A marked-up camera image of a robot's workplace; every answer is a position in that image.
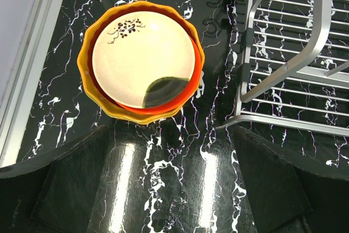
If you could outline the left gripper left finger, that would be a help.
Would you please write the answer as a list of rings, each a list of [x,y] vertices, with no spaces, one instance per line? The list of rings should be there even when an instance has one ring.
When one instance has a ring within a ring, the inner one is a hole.
[[[109,144],[101,126],[1,168],[1,232],[86,232]]]

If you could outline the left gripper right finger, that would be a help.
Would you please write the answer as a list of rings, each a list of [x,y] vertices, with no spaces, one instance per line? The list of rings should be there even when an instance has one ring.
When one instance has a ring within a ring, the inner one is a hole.
[[[302,157],[239,126],[233,144],[258,232],[348,232],[348,168]]]

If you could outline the cream plate with dark patch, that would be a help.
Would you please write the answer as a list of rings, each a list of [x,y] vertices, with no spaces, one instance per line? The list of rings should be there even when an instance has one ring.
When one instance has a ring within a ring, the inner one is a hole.
[[[92,68],[100,88],[135,109],[162,106],[194,76],[196,50],[185,29],[166,15],[137,11],[111,21],[97,37]]]

